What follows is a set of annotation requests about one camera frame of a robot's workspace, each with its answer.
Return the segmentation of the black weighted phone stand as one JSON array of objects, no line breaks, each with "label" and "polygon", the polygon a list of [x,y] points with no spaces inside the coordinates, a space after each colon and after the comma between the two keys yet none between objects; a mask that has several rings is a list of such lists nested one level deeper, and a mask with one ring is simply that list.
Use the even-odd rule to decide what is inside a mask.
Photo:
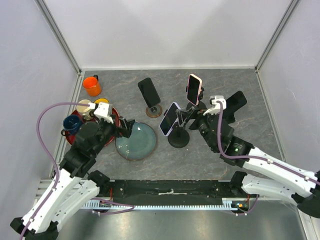
[{"label": "black weighted phone stand", "polygon": [[175,126],[168,135],[167,140],[172,147],[180,149],[188,145],[190,135],[183,127]]}]

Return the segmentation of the orange mug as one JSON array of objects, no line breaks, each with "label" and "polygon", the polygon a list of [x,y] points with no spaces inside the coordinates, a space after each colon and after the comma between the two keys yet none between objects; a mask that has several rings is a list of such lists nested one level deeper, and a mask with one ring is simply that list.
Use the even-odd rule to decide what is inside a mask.
[{"label": "orange mug", "polygon": [[98,96],[102,91],[99,82],[99,76],[96,74],[85,78],[82,86],[84,87],[86,93],[91,97]]}]

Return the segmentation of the red round tray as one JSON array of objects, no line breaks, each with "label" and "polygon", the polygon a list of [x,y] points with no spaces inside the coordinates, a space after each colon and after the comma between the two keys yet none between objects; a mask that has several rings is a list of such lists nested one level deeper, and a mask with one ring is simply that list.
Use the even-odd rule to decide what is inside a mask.
[{"label": "red round tray", "polygon": [[[71,114],[72,114],[72,115],[76,115],[76,116],[78,116],[79,118],[81,117],[81,115],[78,113],[77,110],[74,110]],[[116,125],[117,127],[119,127],[119,126],[120,126],[120,120],[119,120],[119,117],[120,117],[120,116],[119,116],[119,113],[117,112],[117,110],[116,110],[114,107],[112,108],[112,117],[114,118],[115,125]],[[75,135],[71,135],[71,134],[69,133],[69,131],[67,131],[67,130],[62,130],[62,131],[61,131],[61,135],[65,137],[65,139],[67,140],[67,142],[68,142],[70,145],[72,145],[73,142],[75,141],[75,137],[76,137],[76,136],[75,136]],[[115,139],[115,137],[114,137],[114,136],[111,136],[111,137],[109,138],[108,142],[107,142],[104,146],[107,146],[108,144],[110,144],[114,139]]]}]

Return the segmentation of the black folding phone stand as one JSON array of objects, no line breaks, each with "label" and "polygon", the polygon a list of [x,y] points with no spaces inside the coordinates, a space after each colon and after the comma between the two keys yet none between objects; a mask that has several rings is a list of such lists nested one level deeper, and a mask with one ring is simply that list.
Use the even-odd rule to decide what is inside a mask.
[{"label": "black folding phone stand", "polygon": [[232,124],[236,121],[235,112],[233,110],[225,109],[223,111],[222,119],[225,120],[228,124]]}]

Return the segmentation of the cream mug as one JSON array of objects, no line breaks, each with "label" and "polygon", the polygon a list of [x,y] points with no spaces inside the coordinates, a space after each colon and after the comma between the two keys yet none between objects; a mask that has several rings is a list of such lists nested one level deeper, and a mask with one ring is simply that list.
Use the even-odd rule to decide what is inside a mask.
[{"label": "cream mug", "polygon": [[93,119],[93,117],[91,116],[92,109],[90,109],[89,106],[80,105],[80,104],[89,105],[91,101],[89,99],[83,99],[83,100],[80,100],[78,103],[79,105],[76,106],[76,111],[80,115],[81,119],[84,122],[92,120]]}]

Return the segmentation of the black phone on folding stand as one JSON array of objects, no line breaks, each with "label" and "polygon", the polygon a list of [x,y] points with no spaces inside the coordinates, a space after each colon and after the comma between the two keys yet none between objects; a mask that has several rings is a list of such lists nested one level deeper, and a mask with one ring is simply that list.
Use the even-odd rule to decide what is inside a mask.
[{"label": "black phone on folding stand", "polygon": [[239,90],[226,100],[226,109],[223,113],[232,114],[247,104],[244,93]]}]

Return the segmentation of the yellow mug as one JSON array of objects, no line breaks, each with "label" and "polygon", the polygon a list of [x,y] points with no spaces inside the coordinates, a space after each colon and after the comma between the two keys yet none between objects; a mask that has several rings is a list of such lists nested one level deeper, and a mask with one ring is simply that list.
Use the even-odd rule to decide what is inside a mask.
[{"label": "yellow mug", "polygon": [[98,98],[97,100],[94,101],[95,104],[99,105],[100,103],[106,103],[109,104],[109,100],[106,98]]}]

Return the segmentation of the pink case phone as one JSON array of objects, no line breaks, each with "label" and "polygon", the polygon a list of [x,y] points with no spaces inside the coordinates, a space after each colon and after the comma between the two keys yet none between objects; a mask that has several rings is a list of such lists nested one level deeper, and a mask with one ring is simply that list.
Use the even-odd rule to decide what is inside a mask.
[{"label": "pink case phone", "polygon": [[190,74],[188,77],[187,84],[187,100],[193,105],[198,105],[199,103],[199,95],[201,94],[202,89],[202,79],[194,74]]}]

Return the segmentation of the dark blue mug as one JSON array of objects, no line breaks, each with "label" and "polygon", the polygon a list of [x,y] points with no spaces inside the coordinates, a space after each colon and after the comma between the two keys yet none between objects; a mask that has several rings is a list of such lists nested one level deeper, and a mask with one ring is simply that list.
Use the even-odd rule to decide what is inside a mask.
[{"label": "dark blue mug", "polygon": [[82,119],[75,114],[71,114],[63,120],[63,129],[60,134],[62,136],[75,136],[82,125]]}]

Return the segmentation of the black phone on wooden stand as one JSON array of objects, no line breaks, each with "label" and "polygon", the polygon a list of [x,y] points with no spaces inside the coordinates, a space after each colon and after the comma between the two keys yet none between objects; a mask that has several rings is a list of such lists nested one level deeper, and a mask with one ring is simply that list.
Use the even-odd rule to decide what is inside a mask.
[{"label": "black phone on wooden stand", "polygon": [[150,77],[147,77],[137,84],[148,108],[152,108],[161,102],[159,94]]}]

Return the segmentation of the teal ceramic plate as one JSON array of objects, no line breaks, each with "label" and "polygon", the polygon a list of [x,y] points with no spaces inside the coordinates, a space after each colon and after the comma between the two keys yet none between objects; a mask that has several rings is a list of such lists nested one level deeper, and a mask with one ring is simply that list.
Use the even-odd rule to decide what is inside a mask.
[{"label": "teal ceramic plate", "polygon": [[146,123],[135,122],[129,138],[115,140],[118,154],[126,160],[138,161],[148,157],[157,146],[157,135]]}]

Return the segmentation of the black round phone stand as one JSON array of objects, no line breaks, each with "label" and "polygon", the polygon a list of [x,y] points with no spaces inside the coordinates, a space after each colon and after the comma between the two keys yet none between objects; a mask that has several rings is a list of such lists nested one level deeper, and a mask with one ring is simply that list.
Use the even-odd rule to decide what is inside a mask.
[{"label": "black round phone stand", "polygon": [[189,91],[189,87],[186,87],[187,100],[188,104],[186,110],[189,110],[191,107],[197,107],[198,109],[206,109],[206,105],[202,102],[205,89],[201,87],[200,93],[195,94],[194,90]]}]

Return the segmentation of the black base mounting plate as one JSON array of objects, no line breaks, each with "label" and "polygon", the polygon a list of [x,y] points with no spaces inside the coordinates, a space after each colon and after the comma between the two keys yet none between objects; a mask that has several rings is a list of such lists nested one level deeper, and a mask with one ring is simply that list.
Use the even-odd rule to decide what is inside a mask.
[{"label": "black base mounting plate", "polygon": [[222,199],[246,199],[247,194],[219,180],[111,180],[100,197],[135,206],[221,205]]}]

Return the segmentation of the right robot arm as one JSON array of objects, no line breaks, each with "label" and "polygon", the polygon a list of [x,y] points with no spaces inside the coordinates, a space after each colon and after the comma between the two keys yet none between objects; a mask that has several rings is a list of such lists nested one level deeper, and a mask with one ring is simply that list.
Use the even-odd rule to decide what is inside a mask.
[{"label": "right robot arm", "polygon": [[246,193],[278,198],[311,217],[320,217],[319,172],[290,165],[235,136],[234,129],[224,119],[220,102],[208,110],[191,107],[187,111],[177,110],[176,114],[181,126],[193,120],[190,130],[199,131],[209,149],[219,153],[225,163],[268,178],[259,180],[246,172],[236,173],[229,184],[233,196]]}]

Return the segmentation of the lavender case phone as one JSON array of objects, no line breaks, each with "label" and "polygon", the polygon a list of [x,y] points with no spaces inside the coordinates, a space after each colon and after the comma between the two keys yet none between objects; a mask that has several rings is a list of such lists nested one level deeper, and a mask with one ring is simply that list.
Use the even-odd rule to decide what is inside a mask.
[{"label": "lavender case phone", "polygon": [[168,136],[173,128],[173,125],[178,121],[176,110],[180,110],[180,106],[176,102],[172,102],[170,107],[163,115],[163,119],[159,124],[159,128],[164,136]]}]

